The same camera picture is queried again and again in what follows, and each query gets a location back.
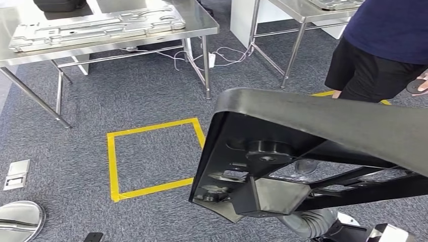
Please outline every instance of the metal table leg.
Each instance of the metal table leg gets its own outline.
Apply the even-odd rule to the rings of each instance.
[[[21,80],[19,80],[9,69],[6,67],[1,67],[0,72],[3,73],[9,80],[16,84],[25,94],[27,94],[31,99],[37,102],[46,112],[52,115],[56,120],[58,120],[65,128],[71,128],[69,125],[58,113],[56,113],[49,105],[47,105],[39,96],[37,96],[30,88],[28,88]]]
[[[203,51],[203,69],[205,72],[205,90],[206,99],[211,99],[211,84],[209,82],[209,62],[208,62],[208,48],[206,44],[206,36],[202,36],[202,51]]]
[[[58,67],[58,64],[55,62],[55,60],[51,59],[50,62],[58,70],[60,76],[63,76],[68,83],[72,84],[71,79],[63,72],[63,70],[61,70],[61,68]]]
[[[253,10],[253,18],[251,20],[251,29],[250,29],[250,42],[248,43],[248,56],[250,56],[254,52],[254,36],[257,33],[257,17],[258,17],[258,9],[260,8],[260,0],[255,0],[254,2],[254,10]]]
[[[184,59],[188,62],[189,58],[193,59],[193,51],[192,51],[192,41],[190,38],[182,39],[183,49],[186,52],[184,55]]]
[[[57,106],[55,111],[61,115],[61,103],[63,99],[63,72],[58,75]]]
[[[300,25],[300,29],[299,29],[299,32],[297,34],[297,39],[293,45],[293,51],[291,52],[291,57],[290,57],[290,60],[288,61],[287,70],[285,71],[285,75],[284,75],[284,79],[282,81],[281,87],[285,87],[285,83],[286,83],[288,77],[290,76],[291,67],[293,66],[294,61],[296,60],[297,51],[299,50],[300,42],[302,42],[302,37],[303,37],[303,34],[305,32],[306,25],[307,25],[307,23],[302,23]]]

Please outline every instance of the navy blue shirt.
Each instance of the navy blue shirt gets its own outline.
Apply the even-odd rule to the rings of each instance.
[[[344,37],[378,57],[428,65],[428,0],[366,0]]]

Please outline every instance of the metal pipe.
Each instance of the metal pipe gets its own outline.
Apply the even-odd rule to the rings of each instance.
[[[61,102],[63,98],[63,74],[64,72],[58,74],[57,106],[55,109],[58,114],[61,114]]]
[[[122,58],[127,58],[127,57],[143,55],[143,54],[158,53],[158,52],[162,52],[165,50],[178,49],[178,48],[184,48],[184,46],[183,45],[177,45],[177,46],[166,47],[166,48],[157,49],[157,50],[149,50],[149,51],[132,53],[132,54],[123,54],[123,55],[115,55],[115,56],[109,56],[109,57],[103,57],[103,58],[97,58],[97,59],[90,59],[90,60],[87,60],[85,62],[74,62],[74,63],[61,64],[61,65],[58,65],[58,68],[73,67],[73,66],[91,64],[91,63],[96,63],[96,62],[111,61],[113,59],[122,59]]]
[[[50,60],[50,62],[52,63],[52,65],[60,72],[60,75],[61,75],[61,73],[62,73],[62,75],[67,79],[67,82],[68,83],[70,83],[70,84],[73,84],[73,82],[71,82],[71,80],[70,80],[70,78],[63,72],[63,70],[61,70],[59,67],[58,67],[58,64],[57,64],[57,62],[55,62],[55,60],[53,60],[53,59],[51,59]]]
[[[335,27],[335,26],[341,26],[341,25],[346,25],[346,24],[348,24],[348,22],[346,22],[346,23],[340,23],[340,24],[329,24],[329,25],[322,25],[322,26],[313,26],[313,27],[308,27],[305,30],[322,29],[322,28]],[[270,32],[270,33],[265,33],[265,34],[256,34],[254,36],[254,38],[271,36],[271,35],[278,35],[278,34],[294,33],[294,32],[298,32],[299,30],[300,29],[289,29],[289,30],[283,30],[283,31],[277,31],[277,32]]]
[[[285,87],[285,83],[291,72],[291,67],[293,66],[294,61],[296,60],[297,51],[299,50],[300,43],[302,42],[303,34],[306,30],[306,25],[307,23],[302,23],[300,25],[299,33],[297,34],[296,42],[293,45],[293,50],[291,51],[291,57],[290,57],[290,60],[288,61],[287,70],[285,71],[284,79],[282,81],[282,85],[281,85],[282,88]]]
[[[267,55],[265,54],[255,43],[252,44],[254,48],[269,62],[281,75],[284,75],[284,71]]]
[[[189,59],[189,62],[192,65],[193,69],[196,71],[196,74],[200,78],[202,84],[205,86],[205,79],[203,78],[203,75],[200,72],[200,70],[198,69],[198,66],[196,65],[195,61],[193,61],[193,59]]]
[[[31,99],[37,102],[44,110],[46,110],[46,112],[48,112],[56,120],[58,120],[65,128],[71,128],[70,124],[68,124],[58,113],[56,113],[49,105],[47,105],[39,96],[37,96],[23,82],[21,82],[21,80],[19,80],[19,78],[17,78],[11,71],[9,71],[9,69],[7,69],[6,67],[1,67],[0,72],[3,73],[15,85],[17,85]]]
[[[192,42],[190,38],[182,39],[183,49],[186,51],[184,59],[188,62],[189,59],[193,59]]]
[[[255,42],[255,38],[254,36],[257,33],[257,17],[258,17],[258,9],[260,8],[260,0],[255,0],[254,2],[254,10],[253,10],[253,18],[251,20],[251,29],[250,29],[250,40],[248,43],[248,48],[251,48],[248,56],[250,56],[253,51],[254,48],[252,47],[252,44]]]
[[[205,91],[206,99],[211,99],[211,86],[209,82],[209,60],[208,60],[208,48],[206,44],[206,35],[202,36],[202,51],[203,51],[203,69],[205,72]]]

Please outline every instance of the black pants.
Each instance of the black pants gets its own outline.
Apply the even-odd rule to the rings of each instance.
[[[422,74],[428,65],[380,58],[342,38],[333,53],[326,86],[342,91],[339,98],[380,102],[391,99]]]

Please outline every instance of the black bag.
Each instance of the black bag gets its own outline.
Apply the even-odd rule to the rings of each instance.
[[[82,8],[86,0],[34,0],[34,3],[43,12],[71,12],[75,9]]]

